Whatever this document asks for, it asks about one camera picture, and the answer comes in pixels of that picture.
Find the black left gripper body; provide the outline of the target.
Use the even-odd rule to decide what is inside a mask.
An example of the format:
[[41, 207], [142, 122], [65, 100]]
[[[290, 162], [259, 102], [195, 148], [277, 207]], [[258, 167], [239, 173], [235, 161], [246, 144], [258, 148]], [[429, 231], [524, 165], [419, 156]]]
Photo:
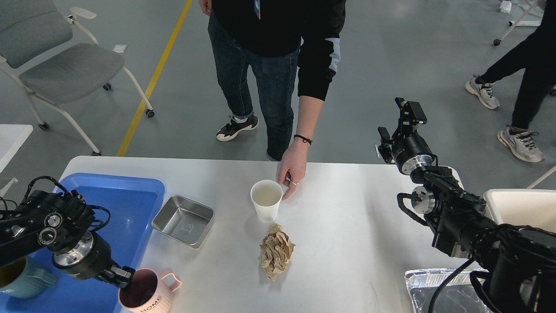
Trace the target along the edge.
[[54, 267], [77, 280], [109, 280], [113, 275], [111, 248], [98, 234], [87, 231], [76, 246], [66, 253], [54, 253]]

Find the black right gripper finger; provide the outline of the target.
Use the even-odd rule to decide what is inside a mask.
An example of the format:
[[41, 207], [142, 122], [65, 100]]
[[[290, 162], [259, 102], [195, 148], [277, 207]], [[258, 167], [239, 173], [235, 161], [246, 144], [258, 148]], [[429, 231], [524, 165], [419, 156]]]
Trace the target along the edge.
[[385, 127], [378, 127], [378, 133], [381, 137], [381, 154], [384, 157], [384, 162], [387, 164], [393, 164], [393, 157], [391, 155], [391, 135]]
[[395, 133], [416, 133], [419, 126], [427, 123], [427, 117], [419, 102], [405, 101], [402, 97], [396, 97], [394, 100], [400, 109]]

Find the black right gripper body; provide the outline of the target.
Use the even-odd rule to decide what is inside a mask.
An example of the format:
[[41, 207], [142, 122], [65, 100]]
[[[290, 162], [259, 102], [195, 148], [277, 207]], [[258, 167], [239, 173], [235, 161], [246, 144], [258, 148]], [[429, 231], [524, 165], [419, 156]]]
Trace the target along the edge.
[[415, 169], [433, 164], [435, 155], [417, 131], [397, 130], [392, 139], [392, 161], [402, 174], [409, 176]]

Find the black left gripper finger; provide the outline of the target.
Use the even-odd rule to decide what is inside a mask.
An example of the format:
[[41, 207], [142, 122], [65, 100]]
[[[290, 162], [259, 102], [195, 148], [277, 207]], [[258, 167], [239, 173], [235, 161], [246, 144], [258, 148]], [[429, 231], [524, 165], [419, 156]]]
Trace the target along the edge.
[[128, 266], [123, 266], [123, 268], [111, 266], [110, 269], [103, 270], [99, 274], [99, 280], [118, 289], [126, 289], [131, 284], [135, 271], [135, 269]]

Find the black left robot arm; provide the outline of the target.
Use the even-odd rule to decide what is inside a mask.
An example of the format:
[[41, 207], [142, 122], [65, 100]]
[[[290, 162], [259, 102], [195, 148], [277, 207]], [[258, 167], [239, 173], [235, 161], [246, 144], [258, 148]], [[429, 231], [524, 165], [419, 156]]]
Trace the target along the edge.
[[74, 279], [93, 278], [119, 289], [128, 287], [135, 270], [113, 261], [109, 244], [98, 234], [110, 218], [97, 219], [95, 210], [106, 209], [87, 204], [77, 190], [66, 189], [51, 176], [46, 180], [60, 191], [33, 190], [32, 180], [22, 202], [13, 210], [1, 211], [1, 265], [47, 247], [54, 267]]

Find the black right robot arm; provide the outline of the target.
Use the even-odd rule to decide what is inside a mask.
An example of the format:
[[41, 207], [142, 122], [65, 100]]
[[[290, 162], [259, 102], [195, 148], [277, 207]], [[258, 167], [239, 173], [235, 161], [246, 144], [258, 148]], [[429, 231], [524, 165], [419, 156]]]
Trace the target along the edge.
[[459, 185], [453, 172], [438, 165], [417, 129], [427, 122], [418, 102], [395, 98], [400, 111], [393, 135], [379, 127], [378, 153], [410, 176], [417, 187], [399, 193], [399, 208], [428, 226], [432, 246], [450, 257], [467, 261], [433, 293], [429, 312], [443, 288], [473, 262], [482, 271], [470, 273], [479, 299], [495, 313], [553, 313], [555, 311], [555, 233], [534, 226], [496, 224], [485, 216], [486, 201]]

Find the person's left hand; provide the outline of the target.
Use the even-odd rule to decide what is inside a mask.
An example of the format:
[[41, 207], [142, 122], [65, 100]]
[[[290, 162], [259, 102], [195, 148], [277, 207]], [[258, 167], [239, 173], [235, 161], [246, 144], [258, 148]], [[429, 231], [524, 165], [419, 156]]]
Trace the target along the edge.
[[282, 157], [277, 182], [287, 187], [282, 196], [283, 200], [289, 198], [296, 191], [306, 174], [308, 148], [308, 142], [296, 137]]

